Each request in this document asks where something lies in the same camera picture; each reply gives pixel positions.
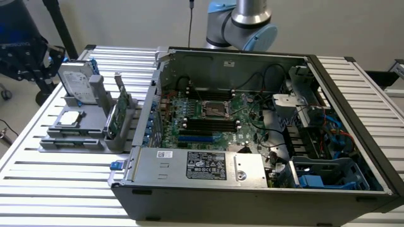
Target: power supply label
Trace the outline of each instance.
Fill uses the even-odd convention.
[[[189,179],[225,181],[225,154],[187,152],[186,177]]]

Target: wire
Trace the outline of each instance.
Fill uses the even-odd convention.
[[[175,91],[171,91],[166,95],[162,95],[161,98],[166,97],[166,99],[169,99],[174,94],[175,94]]]
[[[342,130],[339,130],[339,135],[349,137],[349,139],[351,141],[351,149],[350,149],[350,151],[353,151],[353,149],[354,149],[354,140],[353,140],[353,137],[350,136],[349,133],[343,132]]]
[[[0,121],[6,125],[7,129],[18,136],[18,134],[17,134],[15,131],[10,128],[10,126],[7,125],[7,123],[5,122],[5,120],[0,119]]]
[[[281,145],[285,145],[285,143],[279,143],[279,144],[275,144],[275,145],[273,145],[273,146],[265,146],[265,145],[262,145],[262,143],[261,143],[261,140],[262,140],[262,138],[263,138],[265,136],[261,136],[261,138],[258,139],[258,144],[261,145],[261,147],[265,147],[265,148],[274,148],[274,147],[278,147],[278,146],[281,146]]]
[[[175,91],[178,90],[178,82],[179,82],[179,80],[181,80],[181,79],[183,79],[183,78],[186,78],[186,79],[187,79],[187,82],[189,82],[189,80],[190,80],[190,78],[189,78],[189,76],[187,76],[187,75],[185,75],[185,76],[179,76],[179,77],[177,78],[177,81],[175,81],[175,87],[174,87],[174,90],[175,90]]]
[[[251,80],[253,76],[255,76],[255,75],[258,75],[258,76],[262,78],[262,89],[265,89],[263,76],[262,76],[262,74],[261,74],[259,72],[254,72],[254,73],[251,74],[251,76],[246,79],[246,81],[245,81],[241,85],[238,85],[238,86],[234,88],[234,90],[238,90],[243,85],[246,85],[247,82]]]
[[[189,18],[189,33],[187,33],[187,48],[189,48],[189,43],[190,43],[191,9],[193,9],[193,8],[190,8],[190,18]]]
[[[267,70],[269,70],[273,66],[277,66],[277,67],[279,67],[279,68],[282,69],[283,77],[285,77],[285,80],[286,80],[286,79],[287,79],[287,73],[286,73],[286,71],[285,71],[285,68],[282,67],[281,64],[274,63],[274,64],[270,64],[270,65],[266,66],[266,68],[265,68],[265,70],[263,70],[262,81],[265,81],[266,72],[267,72]]]
[[[241,107],[239,109],[237,109],[234,112],[231,112],[230,115],[233,115],[234,113],[239,112],[241,110],[243,110],[246,108],[246,106]]]
[[[325,126],[325,124],[326,124],[326,114],[325,114],[325,109],[323,109],[323,107],[322,107],[322,112],[323,112],[323,123],[322,123],[322,126]]]
[[[297,114],[299,113],[299,111],[302,111],[305,108],[311,107],[311,106],[321,107],[322,113],[323,113],[323,121],[325,121],[326,116],[325,116],[325,109],[323,109],[323,106],[317,105],[317,104],[307,104],[306,106],[303,106],[303,107],[295,112],[295,114],[291,116],[290,120],[291,120],[294,117],[297,117]]]
[[[251,110],[253,108],[255,107],[255,105],[259,103],[259,102],[255,102],[249,110],[249,113],[247,113],[247,118],[249,118],[249,122],[251,124],[253,127],[255,127],[257,129],[261,129],[261,130],[265,130],[265,131],[274,131],[277,132],[278,134],[283,135],[281,131],[275,130],[275,129],[266,129],[266,128],[262,128],[259,126],[257,126],[253,122],[251,122],[251,119],[250,119],[250,113],[251,113]]]

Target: blue latch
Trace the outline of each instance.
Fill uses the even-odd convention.
[[[122,166],[123,166],[123,163],[115,161],[115,162],[110,163],[109,169],[110,170],[122,170]]]
[[[343,185],[323,185],[321,177],[317,175],[302,175],[298,177],[298,183],[302,188],[322,188],[322,189],[341,189],[354,190],[355,182],[347,182]]]

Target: slotted metal table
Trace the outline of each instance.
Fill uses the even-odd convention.
[[[154,70],[154,49],[97,46],[82,52],[79,59],[87,58],[97,60],[105,89],[111,92],[111,96],[118,96],[113,80],[113,74],[118,71],[126,90],[141,105]],[[318,59],[404,178],[402,111],[355,63],[335,57]],[[110,162],[125,159],[127,154],[53,154],[37,151],[38,141],[65,105],[63,95],[65,91],[58,85],[0,160],[0,226],[199,225],[135,222],[127,218],[106,184]],[[135,120],[130,127],[126,151],[130,150],[134,128]],[[122,174],[115,174],[115,179],[121,177]],[[404,206],[386,214],[365,214],[343,226],[398,227],[402,224]]]

